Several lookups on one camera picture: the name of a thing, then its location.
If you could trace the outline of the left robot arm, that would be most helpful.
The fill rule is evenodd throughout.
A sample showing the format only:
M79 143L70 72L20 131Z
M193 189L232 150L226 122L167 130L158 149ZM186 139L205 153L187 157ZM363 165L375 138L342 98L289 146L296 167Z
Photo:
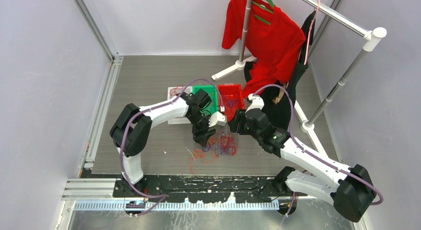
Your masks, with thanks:
M142 181L141 151L145 148L151 129L175 118L187 118L192 124L194 142L207 145L216 133L215 126L227 122L223 112L203 114L211 103L210 96L202 89L194 94L181 92L173 98L150 106L126 105L110 130L110 137L120 154L122 175L127 181L125 190L140 196L145 189Z

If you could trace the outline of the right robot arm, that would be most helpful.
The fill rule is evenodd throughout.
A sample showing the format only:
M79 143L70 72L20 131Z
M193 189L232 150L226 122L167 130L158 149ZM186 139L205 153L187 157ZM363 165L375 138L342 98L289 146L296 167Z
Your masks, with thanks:
M298 192L331 204L344 218L359 222L379 193L375 191L368 170L356 164L339 163L305 145L282 128L274 127L259 108L238 109L228 123L231 132L255 139L267 153L274 154L311 173L310 176L283 168L276 176L277 192L289 195Z

